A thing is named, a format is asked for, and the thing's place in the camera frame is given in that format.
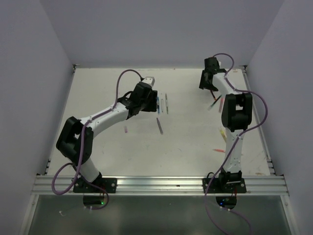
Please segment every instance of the orange marker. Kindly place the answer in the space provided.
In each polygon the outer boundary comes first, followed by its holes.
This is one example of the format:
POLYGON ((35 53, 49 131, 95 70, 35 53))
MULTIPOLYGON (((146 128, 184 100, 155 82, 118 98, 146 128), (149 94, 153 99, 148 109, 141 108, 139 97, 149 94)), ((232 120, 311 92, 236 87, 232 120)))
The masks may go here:
POLYGON ((213 148, 213 150, 216 152, 225 153, 225 150, 222 149, 213 148))

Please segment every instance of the black mounting bracket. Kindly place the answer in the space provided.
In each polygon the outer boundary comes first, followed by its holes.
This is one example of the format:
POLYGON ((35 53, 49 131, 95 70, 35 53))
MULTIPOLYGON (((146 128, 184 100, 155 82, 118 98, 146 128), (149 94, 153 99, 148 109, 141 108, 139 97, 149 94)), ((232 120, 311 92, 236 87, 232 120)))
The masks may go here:
MULTIPOLYGON (((117 179, 116 178, 100 178, 97 179, 96 185, 104 188, 107 193, 116 193, 117 179)), ((73 192, 75 193, 102 193, 97 188, 87 184, 82 178, 77 179, 73 192)))
MULTIPOLYGON (((210 180, 211 178, 202 179, 202 187, 204 193, 210 180)), ((229 184, 222 184, 218 178, 214 178, 210 185, 208 193, 233 193, 235 189, 237 190, 237 193, 246 193, 246 184, 244 178, 241 178, 240 182, 229 182, 229 184)))

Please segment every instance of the purple cable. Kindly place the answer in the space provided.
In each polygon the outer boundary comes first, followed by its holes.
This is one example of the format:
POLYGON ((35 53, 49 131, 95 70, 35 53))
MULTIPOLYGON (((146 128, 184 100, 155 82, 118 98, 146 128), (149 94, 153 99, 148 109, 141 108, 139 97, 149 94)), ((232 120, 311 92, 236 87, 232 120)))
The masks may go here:
MULTIPOLYGON (((226 54, 226 53, 218 53, 218 54, 213 55, 213 57, 216 57, 217 55, 226 55, 226 56, 228 56, 228 57, 231 59, 231 61, 232 61, 232 65, 231 65, 230 69, 225 73, 225 76, 224 76, 226 82, 228 83, 228 85, 229 85, 234 91, 243 92, 243 93, 252 93, 252 94, 258 96, 258 97, 262 100, 262 102, 263 102, 263 104, 264 104, 264 107, 265 107, 265 115, 264 115, 263 120, 262 120, 259 124, 257 124, 257 125, 255 125, 255 126, 249 128, 249 129, 246 129, 245 131, 241 132, 241 133, 237 136, 237 138, 235 139, 234 144, 233 144, 232 147, 230 148, 230 150, 229 150, 229 152, 228 152, 228 154, 227 154, 227 156, 226 156, 224 162, 222 163, 222 165, 220 166, 220 168, 214 173, 214 175, 213 175, 212 178, 210 179, 210 181, 209 181, 209 183, 208 183, 208 186, 206 187, 206 190, 205 190, 205 194, 204 194, 204 205, 205 205, 205 210, 206 210, 207 215, 209 216, 209 218, 210 218, 210 220, 212 221, 212 223, 213 223, 219 230, 221 230, 224 234, 227 234, 227 235, 228 235, 229 233, 228 233, 225 229, 223 229, 222 227, 220 227, 220 226, 213 220, 212 215, 211 215, 211 213, 210 213, 210 211, 209 211, 207 202, 206 202, 206 196, 207 196, 208 190, 209 190, 209 188, 210 188, 210 185, 211 185, 213 179, 217 176, 217 174, 222 170, 223 166, 226 164, 226 162, 227 162, 228 158, 230 157, 231 152, 234 150, 234 148, 235 148, 235 146, 236 146, 236 144, 237 144, 237 142, 238 142, 240 136, 242 136, 244 133, 247 133, 248 131, 251 131, 251 130, 256 129, 256 128, 258 128, 259 126, 263 125, 263 123, 265 122, 265 120, 266 120, 267 117, 268 117, 268 105, 266 104, 265 100, 264 100, 259 94, 255 93, 255 92, 252 92, 252 91, 248 91, 248 90, 239 90, 239 89, 236 89, 236 88, 229 82, 228 78, 226 77, 227 74, 229 73, 229 71, 231 71, 232 68, 234 67, 234 59, 233 59, 233 57, 231 57, 229 54, 226 54)), ((243 220, 245 220, 245 221, 247 222, 247 224, 248 224, 248 226, 249 226, 249 234, 252 234, 252 226, 251 226, 251 223, 249 222, 249 220, 248 220, 244 215, 240 214, 239 212, 232 211, 232 210, 231 210, 231 212, 234 213, 234 214, 236 214, 236 215, 238 215, 238 216, 240 216, 243 220)))
MULTIPOLYGON (((91 120, 95 120, 95 119, 97 119, 97 118, 99 118, 99 117, 101 117, 101 116, 103 116, 103 115, 105 115, 105 114, 111 112, 111 111, 116 107, 116 105, 117 105, 117 99, 118 99, 118 86, 119 86, 119 81, 121 80, 121 77, 123 76, 123 74, 126 73, 126 72, 129 72, 129 71, 135 72, 136 74, 138 74, 138 76, 140 77, 140 79, 142 79, 141 75, 140 75, 137 71, 135 71, 135 70, 125 70, 125 71, 123 71, 123 72, 120 74, 120 76, 118 77, 118 79, 117 79, 116 93, 115 93, 115 102, 114 102, 112 108, 111 108, 111 109, 108 109, 108 110, 106 110, 106 111, 103 111, 102 113, 99 113, 98 115, 92 117, 91 120)), ((72 163, 66 163, 65 165, 63 165, 63 166, 55 173, 55 175, 54 175, 54 177, 53 177, 53 179, 52 179, 51 188, 52 188, 53 193, 56 194, 56 195, 62 195, 62 194, 64 194, 64 193, 67 193, 67 192, 74 186, 74 184, 76 183, 76 180, 77 180, 78 175, 79 175, 79 172, 80 172, 80 168, 81 168, 81 166, 82 166, 82 161, 83 161, 84 141, 85 141, 85 129, 86 129, 86 127, 88 126, 88 124, 91 123, 91 120, 88 120, 88 121, 84 124, 84 126, 83 126, 83 128, 82 128, 78 165, 76 166, 76 172, 75 172, 75 175, 74 175, 74 178, 73 178, 72 182, 71 182, 70 185, 69 185, 65 190, 63 190, 63 191, 57 191, 57 190, 55 189, 55 181, 56 181, 58 175, 60 174, 60 172, 61 172, 66 166, 71 165, 72 163)), ((96 185, 93 185, 93 184, 91 184, 91 183, 88 182, 88 181, 86 181, 86 182, 89 183, 91 186, 93 186, 93 187, 95 187, 95 188, 97 187, 96 185)))

